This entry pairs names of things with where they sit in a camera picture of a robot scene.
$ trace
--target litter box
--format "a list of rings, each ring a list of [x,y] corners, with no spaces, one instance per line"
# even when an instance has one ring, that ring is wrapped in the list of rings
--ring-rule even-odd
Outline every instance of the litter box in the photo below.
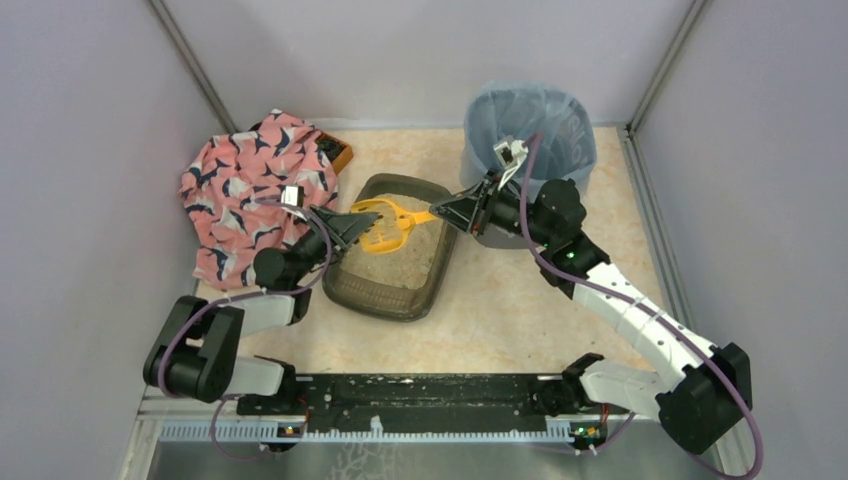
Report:
[[[446,188],[426,180],[381,173],[368,180],[356,201],[385,194],[404,195],[428,203],[451,195]],[[354,275],[342,269],[342,257],[341,262],[330,265],[327,269],[322,281],[324,293],[339,305],[374,317],[399,322],[423,318],[430,313],[439,293],[456,236],[456,229],[442,222],[433,261],[420,288],[395,287]]]

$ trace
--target yellow scoop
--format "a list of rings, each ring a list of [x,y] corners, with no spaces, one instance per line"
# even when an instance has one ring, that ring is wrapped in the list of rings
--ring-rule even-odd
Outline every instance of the yellow scoop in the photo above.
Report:
[[[368,253],[391,253],[399,250],[409,239],[416,225],[438,220],[428,211],[410,212],[386,198],[369,198],[353,204],[353,213],[376,212],[380,218],[370,230],[359,237],[362,249]]]

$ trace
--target blue trash bin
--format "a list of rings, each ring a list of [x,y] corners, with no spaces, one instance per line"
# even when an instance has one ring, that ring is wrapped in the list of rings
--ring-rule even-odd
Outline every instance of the blue trash bin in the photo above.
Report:
[[[490,169],[501,169],[492,147],[506,136],[527,139],[543,132],[536,164],[530,175],[529,201],[546,180],[572,179],[586,193],[589,174],[597,163],[595,136],[589,115],[574,96],[539,83],[489,82],[465,115],[465,148],[460,182],[468,188]],[[513,179],[521,183],[526,166]],[[493,248],[526,247],[523,239],[490,228],[478,241]]]

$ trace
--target pink fabric with birds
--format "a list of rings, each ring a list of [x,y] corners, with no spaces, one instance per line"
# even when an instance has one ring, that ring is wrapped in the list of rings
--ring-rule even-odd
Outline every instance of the pink fabric with birds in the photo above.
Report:
[[[300,185],[304,206],[335,206],[338,180],[318,148],[320,134],[314,125],[273,110],[251,131],[207,142],[179,190],[200,238],[195,277],[221,290],[253,285],[257,252],[291,247],[309,230],[300,217],[255,199],[279,201],[284,185]]]

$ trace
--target cardboard box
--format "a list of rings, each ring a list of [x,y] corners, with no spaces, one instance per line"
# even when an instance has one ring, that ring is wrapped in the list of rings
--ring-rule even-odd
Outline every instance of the cardboard box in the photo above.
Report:
[[[318,137],[318,148],[327,155],[336,175],[353,159],[353,147],[329,133],[321,132]]]

